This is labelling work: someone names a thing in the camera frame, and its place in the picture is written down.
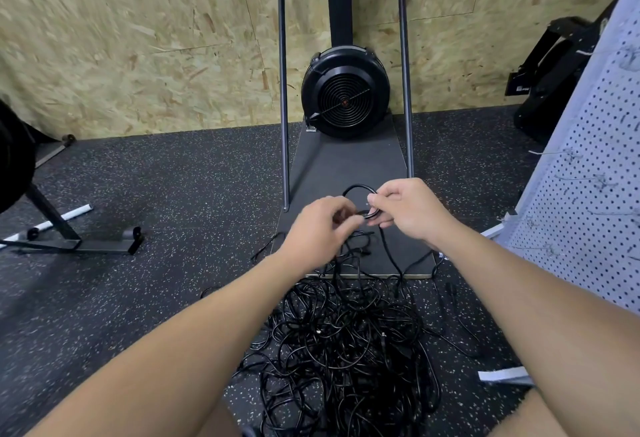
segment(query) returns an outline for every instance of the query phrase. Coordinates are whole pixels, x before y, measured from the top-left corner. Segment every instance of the speckled black flooring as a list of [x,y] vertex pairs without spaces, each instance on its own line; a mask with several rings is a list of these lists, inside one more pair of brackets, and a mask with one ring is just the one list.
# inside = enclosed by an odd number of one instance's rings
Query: speckled black flooring
[[[513,128],[512,112],[414,118],[417,174],[477,230],[515,205],[536,161],[527,150],[537,146]],[[394,121],[402,131],[402,118]],[[292,152],[299,129],[290,128]],[[110,358],[197,300],[202,288],[249,268],[280,212],[278,136],[279,126],[260,126],[83,141],[37,170],[36,184],[61,212],[93,205],[72,222],[80,233],[117,237],[141,224],[147,240],[133,257],[0,251],[0,435],[26,432]],[[0,235],[40,221],[20,200],[0,215]],[[430,343],[444,396],[428,435],[481,436],[516,407],[523,389],[479,384],[478,369],[516,360],[447,265],[437,283],[446,280],[458,284],[461,315],[488,355],[468,360],[443,342]],[[427,321],[437,321],[431,282],[412,284]],[[242,423],[257,421],[256,397],[250,381],[227,391]]]

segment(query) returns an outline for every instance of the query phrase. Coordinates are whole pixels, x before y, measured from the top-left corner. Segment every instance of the tangled cable pile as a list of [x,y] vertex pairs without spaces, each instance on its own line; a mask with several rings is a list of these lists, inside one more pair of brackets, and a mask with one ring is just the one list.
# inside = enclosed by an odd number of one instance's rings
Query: tangled cable pile
[[[429,252],[401,271],[380,229],[398,274],[375,277],[360,270],[360,257],[370,253],[373,235],[357,230],[318,276],[300,280],[269,316],[262,339],[252,344],[234,374],[258,376],[263,435],[417,436],[442,396],[420,337],[437,336],[470,358],[479,357],[479,351],[465,351],[445,336],[444,302],[435,284],[444,257],[437,260],[431,279],[442,315],[442,327],[436,330],[423,323],[404,279],[427,256],[433,254],[435,261],[435,254]],[[346,266],[356,269],[356,280],[343,278]],[[327,274],[332,279],[323,278]],[[479,348],[458,316],[455,286],[447,284],[447,294],[456,319]]]

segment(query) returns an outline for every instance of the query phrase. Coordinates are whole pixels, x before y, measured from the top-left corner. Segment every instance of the fan grille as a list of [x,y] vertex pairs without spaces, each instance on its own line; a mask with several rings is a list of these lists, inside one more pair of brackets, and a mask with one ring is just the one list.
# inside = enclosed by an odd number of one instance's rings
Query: fan grille
[[369,84],[354,74],[337,74],[328,79],[318,94],[324,120],[336,127],[354,127],[371,113],[374,105]]

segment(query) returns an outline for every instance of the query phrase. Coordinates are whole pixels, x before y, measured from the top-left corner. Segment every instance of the black base platform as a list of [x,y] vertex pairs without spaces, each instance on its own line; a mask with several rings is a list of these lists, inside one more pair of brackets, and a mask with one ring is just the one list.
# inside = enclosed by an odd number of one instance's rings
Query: black base platform
[[[354,140],[333,139],[320,132],[311,133],[302,129],[291,167],[291,207],[286,213],[280,214],[278,231],[289,231],[300,210],[318,198],[339,196],[356,183],[378,189],[390,179],[404,177],[406,164],[390,115],[370,133]],[[360,210],[369,207],[366,196],[365,190],[349,193],[349,198]],[[374,232],[371,255],[362,258],[362,270],[376,275],[396,274],[382,247],[378,229],[366,225],[361,228]],[[424,243],[406,237],[395,226],[385,230],[385,237],[392,256],[402,270],[429,251]],[[273,250],[280,244],[282,239],[275,242]],[[429,257],[412,267],[408,275],[412,278],[428,278],[433,264],[433,257]],[[355,273],[355,270],[345,267],[344,272]]]

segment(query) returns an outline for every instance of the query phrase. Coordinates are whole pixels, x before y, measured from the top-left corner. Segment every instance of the hand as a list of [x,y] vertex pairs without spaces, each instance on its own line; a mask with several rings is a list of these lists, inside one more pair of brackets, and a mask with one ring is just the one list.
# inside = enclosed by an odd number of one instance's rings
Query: hand
[[378,194],[370,194],[367,201],[371,205],[370,213],[381,210],[380,215],[369,220],[369,226],[379,224],[387,228],[396,223],[405,235],[424,240],[436,249],[443,232],[458,223],[418,178],[387,181],[380,186]]
[[345,197],[325,197],[307,205],[293,222],[278,254],[306,274],[338,254],[344,241],[364,221]]

